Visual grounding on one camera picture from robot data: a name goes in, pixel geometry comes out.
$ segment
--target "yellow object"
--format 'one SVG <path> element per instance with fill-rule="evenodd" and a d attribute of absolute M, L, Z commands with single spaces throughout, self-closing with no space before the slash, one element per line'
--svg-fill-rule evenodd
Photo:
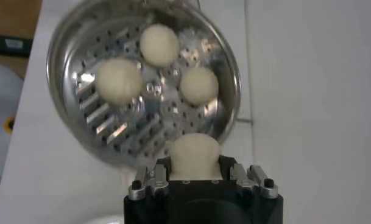
<path fill-rule="evenodd" d="M 8 118 L 8 119 L 5 120 L 5 122 L 4 122 L 4 130 L 5 130 L 6 133 L 12 134 L 13 123 L 14 122 L 15 122 L 15 118 L 14 117 L 10 117 L 10 118 Z"/>

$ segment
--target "dough ball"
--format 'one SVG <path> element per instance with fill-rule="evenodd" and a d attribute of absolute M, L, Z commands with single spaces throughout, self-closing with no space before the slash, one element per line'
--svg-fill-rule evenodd
<path fill-rule="evenodd" d="M 192 133 L 179 137 L 172 145 L 171 180 L 222 180 L 219 166 L 221 148 L 205 134 Z"/>
<path fill-rule="evenodd" d="M 114 105 L 123 105 L 138 97 L 142 84 L 142 75 L 136 64 L 123 58 L 105 61 L 96 76 L 99 95 Z"/>
<path fill-rule="evenodd" d="M 191 68 L 183 74 L 180 90 L 189 103 L 197 106 L 217 97 L 219 84 L 211 70 L 204 67 Z"/>
<path fill-rule="evenodd" d="M 177 58 L 180 43 L 170 28 L 161 24 L 151 25 L 142 33 L 141 51 L 150 64 L 167 67 Z"/>

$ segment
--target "black bolt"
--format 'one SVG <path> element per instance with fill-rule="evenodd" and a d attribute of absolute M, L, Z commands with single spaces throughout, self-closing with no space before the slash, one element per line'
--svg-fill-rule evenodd
<path fill-rule="evenodd" d="M 131 185 L 131 189 L 139 190 L 142 188 L 142 182 L 140 180 L 134 180 Z"/>
<path fill-rule="evenodd" d="M 264 180 L 264 186 L 267 188 L 273 188 L 275 186 L 275 181 L 273 179 L 266 178 Z"/>

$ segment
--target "black object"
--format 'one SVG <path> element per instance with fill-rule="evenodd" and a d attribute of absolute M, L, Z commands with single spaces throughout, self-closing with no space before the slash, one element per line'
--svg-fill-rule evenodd
<path fill-rule="evenodd" d="M 234 163 L 233 158 L 219 158 L 222 181 L 169 180 L 165 197 L 154 197 L 150 191 L 138 201 L 125 197 L 125 224 L 282 224 L 283 198 L 263 198 L 258 187 L 251 194 L 239 194 L 235 181 L 230 180 Z M 157 164 L 170 170 L 170 158 L 159 159 Z"/>
<path fill-rule="evenodd" d="M 29 57 L 32 40 L 0 35 L 0 54 L 18 57 Z"/>
<path fill-rule="evenodd" d="M 141 182 L 140 180 L 135 180 L 135 181 L 133 181 L 132 184 L 131 184 L 131 188 L 132 188 L 133 190 L 141 189 L 141 187 L 142 187 L 142 182 Z"/>
<path fill-rule="evenodd" d="M 264 186 L 267 188 L 273 188 L 275 186 L 275 181 L 273 179 L 266 178 L 264 180 Z"/>

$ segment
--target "stainless steel plate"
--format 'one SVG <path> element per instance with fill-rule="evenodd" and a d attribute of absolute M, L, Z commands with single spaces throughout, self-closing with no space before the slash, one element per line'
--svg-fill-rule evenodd
<path fill-rule="evenodd" d="M 139 48 L 150 24 L 171 27 L 181 51 L 168 68 L 148 64 Z M 94 87 L 97 68 L 108 58 L 131 59 L 144 89 L 128 105 L 115 107 Z M 187 103 L 178 89 L 195 66 L 214 71 L 219 97 L 206 105 Z M 185 133 L 207 133 L 222 142 L 239 108 L 234 56 L 217 29 L 182 1 L 93 0 L 84 2 L 58 26 L 48 53 L 49 89 L 64 122 L 86 149 L 111 164 L 151 165 Z"/>

